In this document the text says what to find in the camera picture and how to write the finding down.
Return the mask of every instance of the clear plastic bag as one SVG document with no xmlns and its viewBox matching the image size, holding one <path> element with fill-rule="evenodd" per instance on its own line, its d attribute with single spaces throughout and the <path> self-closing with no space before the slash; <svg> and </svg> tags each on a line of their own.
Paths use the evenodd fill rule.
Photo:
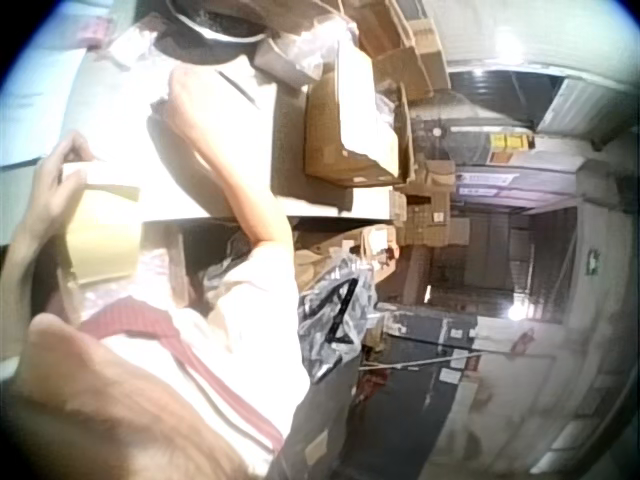
<svg viewBox="0 0 640 480">
<path fill-rule="evenodd" d="M 360 354 L 377 295 L 371 265 L 341 252 L 298 304 L 302 363 L 313 383 Z"/>
</svg>

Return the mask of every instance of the table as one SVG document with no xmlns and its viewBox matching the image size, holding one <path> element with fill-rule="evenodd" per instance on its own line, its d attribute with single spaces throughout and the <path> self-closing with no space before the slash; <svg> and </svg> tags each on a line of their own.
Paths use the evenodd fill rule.
<svg viewBox="0 0 640 480">
<path fill-rule="evenodd" d="M 174 20 L 163 0 L 115 0 L 111 15 L 118 33 L 150 12 L 172 25 L 148 58 L 123 71 L 99 53 L 87 53 L 68 100 L 63 134 L 82 132 L 98 158 L 137 172 L 145 221 L 230 218 L 231 211 L 209 178 L 184 161 L 192 155 L 168 127 L 151 117 L 151 103 L 166 96 L 167 80 L 179 61 L 216 64 L 248 92 L 231 111 L 238 128 L 238 162 L 243 172 L 270 186 L 291 217 L 349 217 L 388 220 L 389 187 L 345 189 L 303 171 L 306 95 L 277 84 L 253 69 L 255 46 L 205 44 Z M 0 241 L 9 241 L 28 201 L 33 166 L 0 175 Z"/>
</svg>

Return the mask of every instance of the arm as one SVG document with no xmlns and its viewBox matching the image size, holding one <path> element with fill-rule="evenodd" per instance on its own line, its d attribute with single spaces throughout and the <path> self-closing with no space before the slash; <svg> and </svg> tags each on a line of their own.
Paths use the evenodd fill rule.
<svg viewBox="0 0 640 480">
<path fill-rule="evenodd" d="M 0 275 L 0 359 L 20 354 L 31 320 L 31 284 L 44 244 L 73 215 L 86 182 L 84 172 L 58 183 L 65 160 L 91 160 L 86 140 L 73 133 L 36 167 L 27 213 L 16 228 Z"/>
<path fill-rule="evenodd" d="M 24 233 L 20 230 L 16 232 L 0 276 L 0 360 L 19 355 L 24 343 L 31 318 L 31 282 L 36 256 L 33 247 L 28 246 Z"/>
<path fill-rule="evenodd" d="M 235 167 L 242 159 L 232 158 L 237 149 L 233 136 L 225 135 L 234 128 L 227 124 L 225 107 L 234 101 L 244 98 L 214 69 L 180 66 L 171 75 L 167 118 L 213 171 L 254 248 L 277 244 L 293 254 L 291 227 L 278 201 Z"/>
</svg>

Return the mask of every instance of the person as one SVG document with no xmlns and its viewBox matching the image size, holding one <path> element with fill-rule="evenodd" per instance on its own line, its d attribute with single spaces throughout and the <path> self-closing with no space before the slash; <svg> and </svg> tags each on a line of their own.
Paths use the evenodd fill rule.
<svg viewBox="0 0 640 480">
<path fill-rule="evenodd" d="M 74 133 L 37 167 L 0 279 L 4 429 L 43 478 L 261 478 L 282 447 L 309 378 L 297 337 L 289 222 L 241 174 L 216 115 L 239 95 L 211 67 L 171 74 L 166 119 L 210 169 L 252 252 L 208 316 L 124 298 L 78 329 L 30 314 L 34 261 L 78 205 L 90 161 Z"/>
</svg>

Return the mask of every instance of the light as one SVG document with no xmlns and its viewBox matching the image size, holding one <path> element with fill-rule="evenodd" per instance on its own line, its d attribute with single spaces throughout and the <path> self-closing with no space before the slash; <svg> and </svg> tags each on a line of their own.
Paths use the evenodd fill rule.
<svg viewBox="0 0 640 480">
<path fill-rule="evenodd" d="M 509 315 L 509 320 L 519 322 L 527 316 L 527 308 L 519 303 L 514 303 L 511 308 L 509 308 L 507 315 Z"/>
<path fill-rule="evenodd" d="M 500 27 L 496 32 L 496 53 L 498 54 L 498 63 L 506 65 L 524 63 L 522 44 L 508 28 Z"/>
</svg>

